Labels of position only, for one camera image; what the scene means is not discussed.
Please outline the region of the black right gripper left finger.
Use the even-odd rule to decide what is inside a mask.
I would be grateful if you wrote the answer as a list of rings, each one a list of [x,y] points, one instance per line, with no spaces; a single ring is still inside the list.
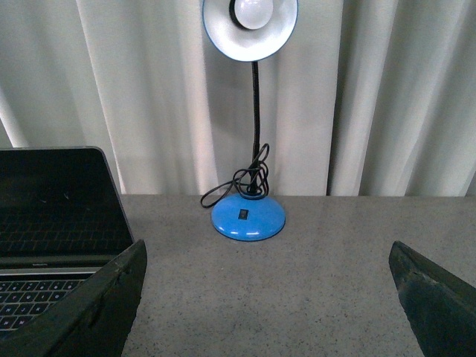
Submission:
[[[1,339],[2,356],[121,356],[135,320],[147,250],[139,240],[71,294]]]

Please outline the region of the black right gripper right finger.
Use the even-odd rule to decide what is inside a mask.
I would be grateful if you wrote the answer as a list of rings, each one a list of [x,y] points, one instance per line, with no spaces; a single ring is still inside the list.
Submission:
[[[390,271],[424,356],[475,355],[475,287],[400,241]]]

